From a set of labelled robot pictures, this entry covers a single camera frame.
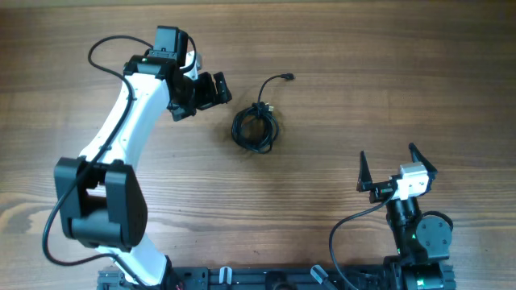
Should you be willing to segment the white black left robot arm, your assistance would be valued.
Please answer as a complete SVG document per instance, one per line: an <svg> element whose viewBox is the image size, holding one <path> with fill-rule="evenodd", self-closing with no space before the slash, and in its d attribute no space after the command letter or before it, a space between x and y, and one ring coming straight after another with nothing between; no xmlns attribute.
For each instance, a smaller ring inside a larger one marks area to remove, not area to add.
<svg viewBox="0 0 516 290"><path fill-rule="evenodd" d="M94 139L77 158L54 169L58 201L44 227L42 247L52 263L48 236L56 217L64 236L110 258L132 289L183 289L170 258L146 235L148 207L135 169L163 110L178 122L232 99L223 73L202 72L193 39L177 27L159 26L155 43L134 55L115 77L119 97Z"/></svg>

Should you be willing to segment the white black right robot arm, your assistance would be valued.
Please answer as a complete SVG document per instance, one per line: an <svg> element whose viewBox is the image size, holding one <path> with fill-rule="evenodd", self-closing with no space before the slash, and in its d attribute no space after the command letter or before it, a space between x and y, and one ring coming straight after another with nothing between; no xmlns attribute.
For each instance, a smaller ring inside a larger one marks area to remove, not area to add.
<svg viewBox="0 0 516 290"><path fill-rule="evenodd" d="M372 204L385 206L386 221L397 247L396 256L384 258L384 289L451 290L456 288L449 259L453 221L439 211L423 212L418 198L431 191L438 173L419 149L409 144L412 161L399 166L387 181L374 182L365 153L360 153L359 192L368 192Z"/></svg>

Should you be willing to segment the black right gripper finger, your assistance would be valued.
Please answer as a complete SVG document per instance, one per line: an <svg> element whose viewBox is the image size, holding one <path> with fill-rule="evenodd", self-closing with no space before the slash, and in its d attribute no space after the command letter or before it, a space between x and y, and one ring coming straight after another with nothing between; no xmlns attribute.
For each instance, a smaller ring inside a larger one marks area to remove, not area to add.
<svg viewBox="0 0 516 290"><path fill-rule="evenodd" d="M372 188L372 177L369 171L368 162L364 151L360 152L360 170L356 190L358 192L370 191Z"/></svg>
<svg viewBox="0 0 516 290"><path fill-rule="evenodd" d="M414 163L421 162L427 170L428 176L435 177L435 175L438 173L436 167L420 152L416 145L414 143L410 143L408 148L412 161Z"/></svg>

